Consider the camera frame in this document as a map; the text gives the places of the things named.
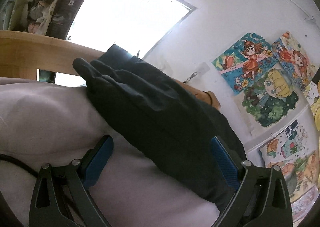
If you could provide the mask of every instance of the drawing of girl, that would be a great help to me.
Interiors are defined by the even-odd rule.
[[[274,97],[286,102],[286,98],[292,94],[293,86],[291,80],[285,75],[284,71],[272,69],[266,74],[263,85],[252,86],[245,98],[253,100],[252,106],[263,108],[269,99]]]
[[[254,79],[255,74],[259,68],[257,59],[259,57],[262,57],[261,55],[264,55],[264,51],[266,51],[267,49],[268,47],[262,47],[261,43],[254,43],[247,40],[244,41],[244,51],[241,54],[249,60],[245,62],[242,67],[242,78],[251,78],[252,80]]]
[[[282,47],[281,44],[274,46],[274,49],[279,54],[280,60],[287,63],[295,63],[294,57],[288,52],[288,50]]]
[[[298,50],[293,51],[294,63],[297,65],[297,68],[300,72],[300,77],[308,77],[308,60],[303,56]]]

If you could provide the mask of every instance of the paper poster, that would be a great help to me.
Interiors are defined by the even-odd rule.
[[[287,183],[291,203],[316,185],[319,158],[304,127],[296,120],[260,148],[265,167],[277,164]]]
[[[272,50],[293,83],[304,91],[314,77],[316,67],[299,42],[286,32],[272,44]]]
[[[279,63],[234,97],[249,129],[255,127],[256,123],[263,128],[277,123],[289,110],[295,109],[298,99],[290,79]]]
[[[277,62],[271,45],[265,39],[247,33],[212,64],[237,95],[252,86]]]
[[[318,188],[314,186],[300,199],[291,204],[293,223],[297,222],[300,219],[303,219],[307,215],[317,197]]]
[[[320,69],[316,72],[310,84],[306,87],[306,90],[303,92],[306,97],[313,117],[315,118],[315,124],[320,131]]]

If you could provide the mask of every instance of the black sleeve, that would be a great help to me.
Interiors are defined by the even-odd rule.
[[[76,59],[87,95],[106,122],[158,168],[222,212],[234,190],[211,154],[221,136],[245,160],[227,119],[152,65],[113,45],[90,64]]]

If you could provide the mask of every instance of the metal chain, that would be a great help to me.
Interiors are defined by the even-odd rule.
[[[192,78],[197,76],[198,72],[194,72],[189,78],[187,78],[183,83],[187,84]]]

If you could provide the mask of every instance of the colorful drawing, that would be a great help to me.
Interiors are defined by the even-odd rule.
[[[296,139],[288,139],[283,146],[281,147],[281,154],[284,158],[289,157],[292,154],[295,154],[301,151],[303,148],[301,142],[298,142]]]
[[[276,157],[278,142],[279,140],[275,138],[267,144],[267,156]]]
[[[277,163],[269,163],[267,166],[266,166],[266,168],[271,168],[271,166],[273,166],[273,165],[278,165],[278,166],[280,166],[280,167],[283,167],[284,165],[285,165],[285,161],[281,161],[281,162],[277,162]]]
[[[295,202],[308,190],[310,190],[318,179],[319,161],[316,152],[312,155],[298,158],[293,164],[295,166],[294,177],[287,182],[287,185],[295,183],[293,192],[289,192],[291,202]]]
[[[313,202],[317,199],[318,189],[316,186],[312,187],[306,194],[300,199],[291,204],[292,209],[292,221],[297,222],[309,212]]]
[[[242,106],[263,127],[268,127],[296,107],[298,95],[286,73],[280,69],[267,71],[251,87],[244,90]]]
[[[303,94],[310,105],[316,127],[320,131],[320,69],[316,72]]]
[[[292,76],[293,82],[304,91],[316,72],[306,51],[289,32],[272,44],[272,50],[284,70]]]
[[[292,173],[294,172],[294,164],[288,163],[286,164],[282,169],[282,174],[284,175],[284,179],[289,179],[292,176]]]
[[[266,40],[257,34],[247,33],[212,64],[237,95],[277,62]]]

